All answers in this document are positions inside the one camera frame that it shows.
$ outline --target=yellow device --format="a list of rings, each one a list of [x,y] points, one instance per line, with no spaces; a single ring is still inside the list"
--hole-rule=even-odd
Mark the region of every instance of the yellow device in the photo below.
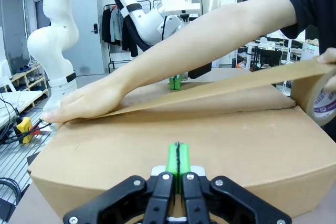
[[[15,134],[21,134],[29,131],[33,127],[30,118],[23,118],[22,122],[14,126]],[[33,138],[31,134],[25,136],[19,142],[21,144],[29,144],[30,140]]]

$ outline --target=person's left hand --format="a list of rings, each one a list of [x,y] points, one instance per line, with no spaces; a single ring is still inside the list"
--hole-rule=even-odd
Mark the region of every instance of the person's left hand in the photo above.
[[[328,48],[319,58],[319,63],[336,63],[336,48]],[[327,84],[324,86],[324,92],[336,92],[336,76],[330,78]]]

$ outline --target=cardboard box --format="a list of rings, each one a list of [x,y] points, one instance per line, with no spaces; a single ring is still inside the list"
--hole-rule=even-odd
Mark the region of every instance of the cardboard box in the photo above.
[[[139,88],[123,105],[167,92]],[[129,176],[148,179],[176,141],[190,145],[191,164],[208,179],[225,175],[292,217],[314,209],[336,180],[333,140],[272,86],[67,123],[29,169],[62,218]]]

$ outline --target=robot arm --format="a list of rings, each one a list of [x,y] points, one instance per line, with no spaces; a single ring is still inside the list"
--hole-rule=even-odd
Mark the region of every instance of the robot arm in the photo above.
[[[183,27],[178,15],[201,12],[200,4],[188,0],[162,0],[148,14],[136,0],[115,0],[126,20],[132,38],[146,51],[162,40],[165,18],[165,38]],[[71,0],[44,0],[44,13],[51,26],[33,32],[28,39],[29,53],[43,66],[51,87],[51,98],[44,110],[60,105],[63,96],[77,89],[76,74],[62,52],[71,48],[79,38],[71,13]]]

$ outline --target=white door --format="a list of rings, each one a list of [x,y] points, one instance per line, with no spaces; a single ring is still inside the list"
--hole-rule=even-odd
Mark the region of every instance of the white door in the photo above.
[[[79,30],[78,42],[64,51],[77,76],[104,74],[97,0],[72,0],[72,14]]]

